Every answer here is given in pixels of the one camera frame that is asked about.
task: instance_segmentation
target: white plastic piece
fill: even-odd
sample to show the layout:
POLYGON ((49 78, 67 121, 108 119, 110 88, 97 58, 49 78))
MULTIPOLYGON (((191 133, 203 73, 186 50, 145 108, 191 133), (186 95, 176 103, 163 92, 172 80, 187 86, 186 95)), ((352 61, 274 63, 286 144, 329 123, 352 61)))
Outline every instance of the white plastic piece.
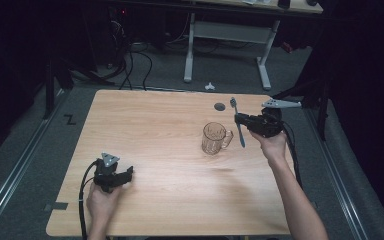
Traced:
POLYGON ((246 4, 251 4, 251 5, 253 5, 254 3, 257 2, 257 0, 243 0, 242 2, 243 2, 243 3, 246 3, 246 4))
POLYGON ((113 156, 113 155, 108 154, 106 152, 102 152, 101 156, 102 156, 102 160, 104 160, 105 167, 109 167, 109 166, 113 165, 114 163, 116 163, 118 160, 120 160, 119 157, 113 156))
POLYGON ((205 89, 206 89, 206 90, 215 90, 216 87, 214 87, 213 84, 211 84, 211 82, 209 82, 208 85, 205 86, 205 89))
POLYGON ((288 102, 283 100, 277 100, 271 98, 267 102, 264 102, 263 107, 269 107, 269 108, 290 108, 290 107, 301 107, 300 102, 288 102))

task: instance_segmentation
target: gray carpet floor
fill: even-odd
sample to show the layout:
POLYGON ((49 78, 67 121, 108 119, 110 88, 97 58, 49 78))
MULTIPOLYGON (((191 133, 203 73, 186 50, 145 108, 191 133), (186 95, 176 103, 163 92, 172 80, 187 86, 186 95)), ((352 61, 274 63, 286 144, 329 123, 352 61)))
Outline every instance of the gray carpet floor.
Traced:
MULTIPOLYGON (((183 82, 186 49, 183 44, 171 44, 165 52, 146 44, 137 44, 152 59, 152 69, 146 79, 149 91, 182 90, 220 93, 243 93, 274 95, 294 86, 311 48, 298 49, 286 53, 273 48, 267 61, 268 75, 272 89, 264 91, 256 67, 258 45, 245 45, 226 42, 219 47, 198 44, 195 49, 193 80, 183 82), (211 82, 215 90, 206 90, 211 82)), ((133 53, 133 71, 129 79, 133 88, 140 89, 151 63, 143 55, 133 53)), ((126 56, 128 67, 131 66, 126 56)), ((99 74, 112 70, 100 67, 99 74)), ((80 136, 94 94, 99 89, 118 89, 125 78, 120 74, 112 81, 116 86, 100 86, 89 81, 75 80, 75 87, 65 91, 60 97, 59 107, 54 117, 47 122, 47 128, 31 154, 22 178, 16 183, 9 201, 0 212, 0 239, 54 239, 46 234, 46 225, 52 205, 59 192, 68 164, 80 136), (67 115, 72 115, 67 124, 67 115)), ((334 159, 340 179, 352 200, 354 211, 359 216, 366 235, 357 238, 351 227, 334 182, 330 177, 325 153, 319 147, 313 126, 306 117, 315 110, 287 109, 284 120, 291 125, 295 138, 303 188, 324 221, 330 239, 384 239, 384 209, 376 193, 368 183, 358 161, 342 131, 333 105, 328 107, 326 123, 326 146, 334 159)), ((0 148, 0 189, 11 170, 17 164, 35 131, 43 124, 45 113, 44 90, 38 93, 34 106, 13 126, 10 135, 0 148)), ((290 236, 251 236, 250 239, 291 239, 290 236)))

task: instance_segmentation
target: black cable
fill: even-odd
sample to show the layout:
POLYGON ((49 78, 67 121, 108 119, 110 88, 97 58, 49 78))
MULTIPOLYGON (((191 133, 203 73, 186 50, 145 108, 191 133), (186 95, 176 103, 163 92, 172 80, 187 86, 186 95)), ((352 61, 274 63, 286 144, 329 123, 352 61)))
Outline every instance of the black cable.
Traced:
POLYGON ((80 217, 80 227, 82 229, 82 237, 84 240, 87 240, 87 233, 86 233, 86 223, 85 223, 85 213, 84 213, 84 206, 83 206, 83 190, 86 186, 86 177, 90 171, 90 169, 96 165, 96 161, 94 161, 92 164, 90 164, 90 166, 87 168, 86 172, 85 172, 85 175, 83 176, 83 180, 82 180, 82 183, 80 185, 80 192, 79 192, 79 217, 80 217))
POLYGON ((82 77, 82 76, 79 76, 79 75, 77 75, 76 73, 70 71, 71 76, 72 76, 73 78, 78 79, 78 80, 81 80, 81 81, 90 81, 90 80, 93 80, 93 81, 95 81, 95 82, 97 82, 97 83, 101 83, 101 84, 104 84, 104 85, 112 85, 112 84, 114 84, 114 83, 112 83, 112 82, 107 82, 106 80, 108 80, 108 79, 110 79, 110 78, 113 78, 113 77, 119 75, 120 73, 122 73, 122 72, 126 69, 126 61, 124 60, 124 58, 122 58, 122 59, 120 60, 120 63, 119 63, 119 65, 118 65, 117 69, 116 69, 114 72, 109 73, 108 75, 105 75, 105 76, 102 76, 102 77, 101 77, 101 76, 98 76, 98 75, 96 75, 96 74, 94 74, 94 73, 92 73, 92 72, 89 72, 89 71, 87 71, 87 70, 85 70, 85 69, 81 69, 80 67, 75 66, 75 65, 72 64, 72 63, 69 63, 68 65, 69 65, 71 68, 73 68, 74 70, 78 71, 80 74, 86 76, 86 77, 82 77))
POLYGON ((132 47, 133 47, 134 45, 142 45, 142 44, 145 45, 145 47, 144 47, 143 49, 135 50, 135 51, 133 51, 133 52, 134 52, 134 53, 135 53, 135 52, 143 52, 143 51, 148 50, 148 48, 149 48, 149 44, 146 43, 146 42, 142 42, 142 43, 133 43, 132 46, 130 47, 130 50, 132 49, 132 47))
POLYGON ((221 41, 219 44, 221 46, 228 47, 228 48, 234 48, 234 49, 241 49, 241 48, 246 48, 246 47, 251 47, 251 46, 256 45, 256 43, 251 43, 251 42, 243 43, 243 42, 241 42, 241 45, 235 46, 233 44, 228 44, 228 42, 232 43, 234 41, 221 41))
POLYGON ((123 87, 124 87, 124 84, 126 84, 126 81, 129 82, 129 85, 130 85, 130 90, 133 90, 132 89, 132 84, 130 83, 130 79, 129 79, 129 76, 130 74, 132 73, 133 71, 133 56, 132 56, 132 51, 129 49, 129 55, 130 55, 130 63, 131 63, 131 66, 130 66, 130 70, 129 72, 126 74, 126 78, 124 78, 123 82, 121 83, 120 87, 118 88, 118 90, 121 90, 123 87))
POLYGON ((148 57, 148 55, 146 55, 146 54, 144 54, 144 53, 141 53, 141 52, 133 52, 133 53, 140 54, 140 55, 142 55, 142 56, 148 58, 148 60, 149 60, 149 64, 150 64, 150 66, 149 66, 148 72, 146 73, 144 79, 142 80, 142 87, 143 87, 143 90, 147 91, 147 90, 146 90, 146 86, 145 86, 145 81, 146 81, 146 78, 148 77, 148 75, 149 75, 149 73, 151 72, 151 69, 152 69, 152 59, 151 59, 150 57, 148 57))
POLYGON ((91 177, 91 178, 89 178, 86 182, 85 182, 85 186, 91 181, 91 180, 93 180, 94 179, 94 177, 91 177))
POLYGON ((172 46, 170 46, 170 44, 179 44, 179 43, 181 43, 184 40, 187 40, 187 38, 178 40, 177 42, 165 43, 164 46, 166 46, 166 47, 168 47, 170 49, 174 49, 174 50, 183 50, 183 49, 188 47, 188 44, 183 44, 182 47, 172 47, 172 46))
POLYGON ((188 13, 188 15, 186 16, 186 21, 185 21, 185 25, 183 26, 183 30, 182 32, 179 34, 179 36, 177 38, 175 38, 174 40, 172 41, 168 41, 166 42, 165 44, 169 44, 169 43, 174 43, 174 42, 177 42, 177 41, 183 41, 184 39, 188 39, 187 37, 183 37, 183 35, 185 34, 186 32, 186 29, 188 28, 189 26, 189 18, 190 18, 190 13, 188 13))
POLYGON ((199 52, 199 53, 204 53, 204 54, 212 53, 215 50, 217 50, 219 48, 219 45, 220 45, 219 41, 216 41, 215 43, 216 43, 215 47, 213 49, 211 49, 210 51, 200 51, 195 46, 194 46, 193 50, 196 51, 196 52, 199 52))
POLYGON ((296 153, 296 150, 295 150, 295 135, 294 135, 294 131, 292 130, 291 126, 289 126, 286 122, 282 122, 282 123, 283 123, 282 124, 283 131, 286 134, 286 139, 287 139, 287 142, 288 142, 288 145, 289 145, 289 150, 291 151, 292 161, 294 163, 295 178, 297 179, 298 184, 302 188, 301 174, 299 172, 298 157, 297 157, 297 153, 296 153), (292 138, 291 138, 291 133, 288 131, 288 129, 285 127, 285 125, 288 126, 288 128, 292 132, 292 138))

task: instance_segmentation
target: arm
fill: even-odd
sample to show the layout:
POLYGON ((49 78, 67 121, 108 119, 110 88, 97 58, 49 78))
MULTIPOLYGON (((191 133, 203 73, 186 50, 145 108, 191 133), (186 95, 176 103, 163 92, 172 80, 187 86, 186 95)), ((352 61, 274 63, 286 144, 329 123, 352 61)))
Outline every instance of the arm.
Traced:
POLYGON ((261 149, 273 171, 292 237, 298 240, 328 239, 323 222, 286 161, 286 134, 281 132, 271 138, 263 138, 253 132, 251 135, 260 142, 261 149))
POLYGON ((95 183, 91 183, 87 208, 92 216, 89 230, 89 240, 103 240, 106 237, 107 227, 117 207, 121 186, 114 188, 112 193, 103 192, 95 183))

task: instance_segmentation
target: black cable bundle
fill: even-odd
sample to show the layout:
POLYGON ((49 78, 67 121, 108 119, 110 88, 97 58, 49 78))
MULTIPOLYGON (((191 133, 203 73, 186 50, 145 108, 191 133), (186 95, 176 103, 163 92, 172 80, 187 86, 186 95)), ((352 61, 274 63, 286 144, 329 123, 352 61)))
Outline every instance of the black cable bundle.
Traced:
POLYGON ((86 223, 85 223, 85 213, 84 213, 84 205, 83 205, 83 202, 84 202, 84 199, 83 199, 83 190, 87 184, 87 182, 89 182, 91 179, 89 179, 87 182, 86 182, 86 177, 87 177, 87 174, 89 173, 90 169, 93 167, 93 166, 96 166, 96 163, 97 161, 94 161, 92 164, 90 164, 90 166, 87 168, 86 172, 85 172, 85 175, 83 176, 83 180, 82 180, 82 184, 80 185, 80 192, 79 192, 79 216, 80 216, 80 226, 82 228, 82 238, 84 240, 87 240, 87 233, 86 233, 86 223))
POLYGON ((117 69, 114 72, 101 77, 86 69, 82 69, 81 67, 75 65, 72 62, 67 61, 66 59, 62 59, 63 62, 70 69, 76 70, 85 76, 85 77, 82 77, 74 73, 71 73, 72 77, 82 81, 94 81, 102 85, 114 85, 115 84, 114 82, 109 82, 107 80, 118 76, 120 73, 122 73, 126 69, 126 60, 124 59, 124 55, 128 51, 130 36, 126 34, 124 31, 123 21, 121 21, 121 17, 118 16, 119 14, 117 14, 119 10, 115 9, 114 7, 109 7, 108 12, 109 12, 109 18, 110 18, 110 24, 111 24, 110 26, 111 32, 112 32, 111 34, 114 40, 114 47, 115 47, 114 61, 118 63, 117 69))
POLYGON ((139 55, 142 55, 142 56, 146 57, 146 58, 148 59, 148 61, 149 61, 149 69, 148 69, 148 72, 146 73, 145 77, 144 77, 143 80, 142 80, 142 88, 143 88, 143 90, 147 91, 147 89, 146 89, 146 85, 145 85, 145 81, 146 81, 146 79, 148 78, 149 73, 151 73, 151 70, 152 70, 152 59, 151 59, 148 55, 142 53, 141 51, 132 51, 131 49, 128 50, 128 52, 129 52, 129 56, 130 56, 130 62, 131 62, 130 70, 129 70, 128 73, 126 73, 126 77, 124 78, 124 80, 123 80, 123 82, 121 83, 121 85, 120 85, 120 87, 118 88, 118 90, 121 90, 121 89, 124 87, 124 85, 126 84, 126 82, 129 83, 129 85, 130 85, 130 90, 132 90, 132 84, 130 83, 130 79, 129 79, 129 77, 130 77, 130 74, 132 73, 132 70, 133 70, 133 55, 132 55, 132 54, 133 54, 133 53, 136 53, 136 54, 139 54, 139 55))
POLYGON ((299 172, 298 157, 297 157, 297 153, 296 153, 296 150, 295 150, 295 136, 294 136, 294 132, 293 132, 292 128, 287 123, 285 123, 283 121, 282 121, 282 123, 283 123, 283 132, 285 132, 285 134, 286 134, 286 139, 287 139, 287 142, 288 142, 288 145, 289 145, 289 150, 291 151, 292 161, 294 163, 295 177, 297 179, 298 184, 302 188, 301 174, 299 172), (285 125, 288 126, 288 128, 290 129, 290 131, 292 133, 292 138, 291 138, 291 133, 288 131, 288 129, 286 129, 285 125))

